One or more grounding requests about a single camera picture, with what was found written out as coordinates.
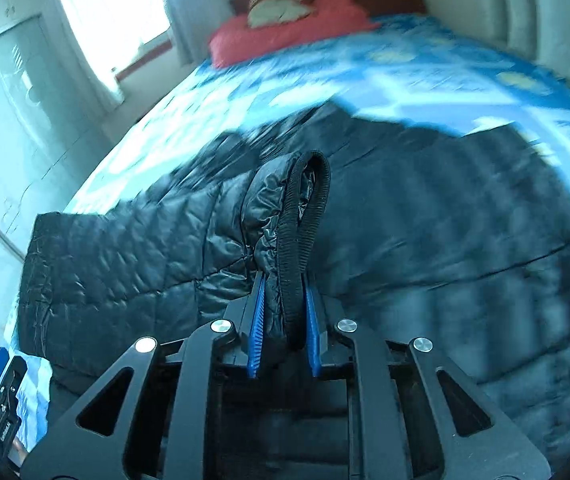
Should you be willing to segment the black quilted puffer jacket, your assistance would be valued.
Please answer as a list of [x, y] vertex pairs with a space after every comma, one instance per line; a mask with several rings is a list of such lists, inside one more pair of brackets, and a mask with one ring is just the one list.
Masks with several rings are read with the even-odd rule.
[[450, 136], [325, 104], [226, 132], [104, 214], [40, 214], [20, 350], [50, 417], [136, 338], [179, 339], [267, 274], [265, 342], [301, 261], [347, 315], [430, 338], [558, 468], [570, 456], [570, 192], [511, 126]]

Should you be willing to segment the white wardrobe with glass doors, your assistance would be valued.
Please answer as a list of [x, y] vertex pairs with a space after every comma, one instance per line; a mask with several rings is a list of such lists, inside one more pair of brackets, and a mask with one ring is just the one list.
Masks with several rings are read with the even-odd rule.
[[0, 35], [0, 342], [38, 214], [63, 210], [110, 150], [41, 18]]

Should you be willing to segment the blue patterned bed cover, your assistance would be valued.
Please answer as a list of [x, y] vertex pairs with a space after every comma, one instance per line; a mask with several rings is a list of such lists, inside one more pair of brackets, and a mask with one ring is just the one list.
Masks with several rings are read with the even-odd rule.
[[[285, 49], [228, 68], [197, 67], [106, 155], [64, 214], [104, 214], [136, 196], [226, 132], [334, 104], [371, 122], [468, 136], [517, 130], [570, 192], [570, 89], [521, 58], [456, 36], [435, 18], [386, 16], [373, 32]], [[28, 374], [18, 394], [18, 440], [33, 448], [48, 431], [53, 370], [20, 350], [17, 311], [8, 336]]]

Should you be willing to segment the red pillow with white print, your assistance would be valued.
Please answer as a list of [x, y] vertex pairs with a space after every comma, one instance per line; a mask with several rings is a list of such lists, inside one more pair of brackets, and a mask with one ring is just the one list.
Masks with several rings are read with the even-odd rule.
[[279, 50], [313, 42], [373, 32], [379, 27], [353, 0], [314, 0], [295, 20], [251, 26], [249, 14], [231, 18], [209, 40], [212, 65], [227, 68]]

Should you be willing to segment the bright window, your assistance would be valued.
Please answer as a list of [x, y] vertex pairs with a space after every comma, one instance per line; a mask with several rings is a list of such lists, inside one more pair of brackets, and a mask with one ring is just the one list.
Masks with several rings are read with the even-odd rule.
[[70, 28], [104, 84], [169, 39], [163, 0], [61, 0]]

